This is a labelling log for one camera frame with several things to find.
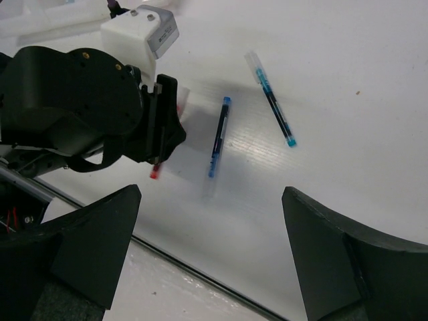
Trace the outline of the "light blue gel pen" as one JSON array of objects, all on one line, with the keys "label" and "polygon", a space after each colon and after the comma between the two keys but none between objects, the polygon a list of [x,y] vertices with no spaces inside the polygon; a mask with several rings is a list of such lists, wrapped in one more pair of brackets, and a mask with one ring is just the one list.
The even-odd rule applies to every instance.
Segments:
[{"label": "light blue gel pen", "polygon": [[261,86],[265,97],[268,100],[268,103],[270,105],[270,108],[272,109],[272,112],[277,120],[277,123],[286,139],[286,143],[289,147],[296,146],[296,140],[294,138],[294,135],[292,134],[292,131],[290,130],[290,127],[288,125],[288,122],[286,121],[285,116],[282,114],[282,110],[280,108],[280,105],[274,95],[274,92],[270,86],[270,83],[268,81],[268,78],[265,74],[264,68],[257,56],[257,54],[253,51],[250,51],[245,54],[245,60],[253,74],[253,77],[255,81]]}]

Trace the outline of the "dark blue gel pen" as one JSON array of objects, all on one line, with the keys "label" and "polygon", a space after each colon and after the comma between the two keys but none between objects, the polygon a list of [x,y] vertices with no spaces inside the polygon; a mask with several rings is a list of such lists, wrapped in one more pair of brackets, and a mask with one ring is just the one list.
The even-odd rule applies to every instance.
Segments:
[{"label": "dark blue gel pen", "polygon": [[211,151],[210,162],[207,169],[207,176],[203,185],[203,196],[212,197],[214,195],[217,174],[219,172],[221,153],[225,141],[225,131],[227,121],[229,119],[229,111],[231,107],[231,98],[225,96],[223,98],[219,121],[215,133],[215,140]]}]

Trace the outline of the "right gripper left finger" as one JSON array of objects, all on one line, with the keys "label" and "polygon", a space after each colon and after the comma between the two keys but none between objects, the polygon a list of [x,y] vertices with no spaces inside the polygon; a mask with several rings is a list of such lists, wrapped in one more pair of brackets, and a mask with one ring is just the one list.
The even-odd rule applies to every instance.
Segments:
[{"label": "right gripper left finger", "polygon": [[102,320],[140,207],[128,185],[24,231],[1,232],[2,320]]}]

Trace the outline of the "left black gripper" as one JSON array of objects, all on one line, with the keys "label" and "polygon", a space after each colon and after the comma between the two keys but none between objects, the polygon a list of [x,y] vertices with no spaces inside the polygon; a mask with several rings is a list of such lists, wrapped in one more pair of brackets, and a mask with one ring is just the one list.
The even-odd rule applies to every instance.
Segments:
[{"label": "left black gripper", "polygon": [[159,74],[151,93],[136,66],[97,49],[2,55],[1,160],[21,174],[163,163],[187,137],[177,94],[177,79]]}]

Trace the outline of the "red gel pen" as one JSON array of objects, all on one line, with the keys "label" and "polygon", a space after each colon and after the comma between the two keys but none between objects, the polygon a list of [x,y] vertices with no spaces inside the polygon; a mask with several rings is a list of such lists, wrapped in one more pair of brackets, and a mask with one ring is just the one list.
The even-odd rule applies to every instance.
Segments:
[{"label": "red gel pen", "polygon": [[[178,87],[178,92],[177,92],[177,116],[179,119],[181,119],[183,112],[185,110],[185,107],[187,105],[187,100],[189,97],[189,92],[190,89],[186,88],[186,87],[182,87],[179,86]],[[162,163],[159,163],[157,165],[154,165],[151,173],[150,173],[150,178],[157,180],[160,176],[161,173],[161,169],[162,169]]]}]

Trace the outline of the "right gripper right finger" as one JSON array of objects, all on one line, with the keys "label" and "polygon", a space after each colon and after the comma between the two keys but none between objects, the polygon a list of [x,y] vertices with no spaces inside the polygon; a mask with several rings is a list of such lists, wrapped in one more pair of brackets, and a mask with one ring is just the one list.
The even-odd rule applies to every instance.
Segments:
[{"label": "right gripper right finger", "polygon": [[427,246],[345,217],[294,187],[284,220],[309,320],[426,320]]}]

